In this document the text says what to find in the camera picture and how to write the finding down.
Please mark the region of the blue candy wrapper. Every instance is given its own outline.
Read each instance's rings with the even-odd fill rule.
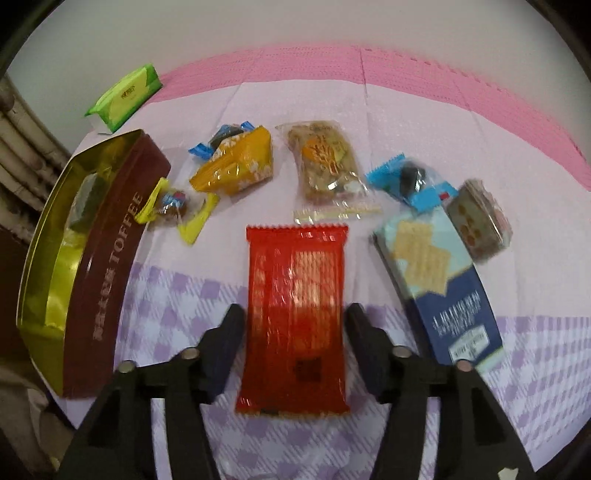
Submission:
[[[234,135],[239,135],[244,132],[252,132],[254,129],[254,125],[248,121],[243,122],[240,125],[223,124],[214,134],[214,136],[212,136],[211,140],[207,145],[199,143],[195,145],[193,148],[190,148],[189,153],[196,155],[202,160],[209,160],[211,157],[213,157],[213,154],[220,146],[222,141],[224,141],[227,138],[233,137]]]
[[[403,153],[372,170],[366,178],[373,188],[384,190],[417,213],[433,210],[457,196],[457,190],[435,170]]]

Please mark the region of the red wrapper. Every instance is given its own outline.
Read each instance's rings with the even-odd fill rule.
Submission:
[[[247,227],[246,365],[236,411],[342,414],[347,226]]]

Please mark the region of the biscuit box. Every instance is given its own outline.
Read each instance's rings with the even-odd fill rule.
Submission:
[[[442,207],[391,218],[375,245],[397,288],[417,345],[443,365],[466,359],[480,372],[502,358],[491,305],[462,239]]]

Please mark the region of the pink tablecloth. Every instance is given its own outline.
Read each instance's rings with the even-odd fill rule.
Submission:
[[[365,171],[401,151],[454,184],[479,177],[514,227],[507,252],[479,267],[504,340],[485,375],[535,468],[591,416],[591,169],[554,121],[500,87],[395,51],[355,46],[263,48],[206,59],[163,75],[164,88],[121,129],[145,129],[182,184],[187,149],[222,123],[263,124],[274,136],[275,177],[225,200],[198,242],[150,230],[136,256],[121,315],[116,363],[165,361],[194,345],[229,303],[246,302],[247,224],[290,223],[297,174],[273,126],[337,120]],[[79,151],[103,137],[89,134]],[[386,215],[400,207],[376,195]],[[345,301],[363,303],[395,343],[414,346],[400,302],[368,236],[383,218],[350,226]],[[367,478],[387,408],[365,391],[348,349],[348,403],[340,419],[281,420],[233,412],[241,351],[224,395],[203,407],[220,471],[240,480]],[[78,424],[90,402],[61,401]],[[437,402],[430,403],[421,478],[433,471]],[[158,473],[170,477],[162,405],[154,405]]]

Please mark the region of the pastry in plastic wrapper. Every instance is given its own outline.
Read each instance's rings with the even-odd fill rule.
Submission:
[[[381,212],[368,199],[355,155],[339,124],[313,121],[279,125],[277,129],[298,166],[301,208],[294,211],[296,223]]]
[[[511,243],[513,230],[481,180],[467,180],[447,206],[447,215],[474,262],[484,262]]]

